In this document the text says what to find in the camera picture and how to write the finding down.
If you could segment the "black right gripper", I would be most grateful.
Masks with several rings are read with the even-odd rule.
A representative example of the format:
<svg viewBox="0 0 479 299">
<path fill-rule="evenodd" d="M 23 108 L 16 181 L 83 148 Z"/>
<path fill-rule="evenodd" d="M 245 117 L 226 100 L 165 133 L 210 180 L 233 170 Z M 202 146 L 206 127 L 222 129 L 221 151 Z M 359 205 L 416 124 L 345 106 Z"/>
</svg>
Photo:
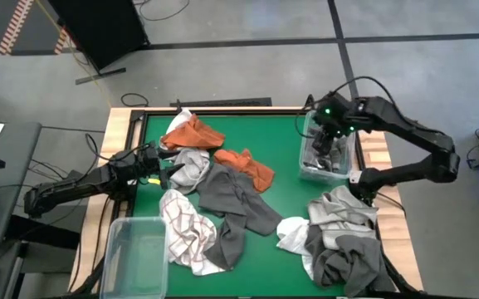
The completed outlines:
<svg viewBox="0 0 479 299">
<path fill-rule="evenodd" d="M 362 128 L 357 99 L 348 100 L 338 92 L 331 91 L 315 104 L 313 121 L 324 133 L 334 137 L 348 136 Z M 312 143 L 313 149 L 321 155 L 328 155 L 334 139 L 317 132 Z"/>
</svg>

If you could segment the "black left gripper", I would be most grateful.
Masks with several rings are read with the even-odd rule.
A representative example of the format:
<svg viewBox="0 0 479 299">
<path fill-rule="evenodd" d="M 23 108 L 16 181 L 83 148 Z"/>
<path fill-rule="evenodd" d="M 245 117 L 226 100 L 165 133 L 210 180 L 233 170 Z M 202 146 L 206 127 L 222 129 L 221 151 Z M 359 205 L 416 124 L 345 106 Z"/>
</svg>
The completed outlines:
<svg viewBox="0 0 479 299">
<path fill-rule="evenodd" d="M 160 149 L 155 143 L 146 143 L 137 147 L 137 181 L 159 179 L 160 187 L 167 189 L 171 177 L 181 170 L 184 164 L 176 164 L 161 169 L 160 159 L 170 159 L 180 153 L 179 150 Z"/>
</svg>

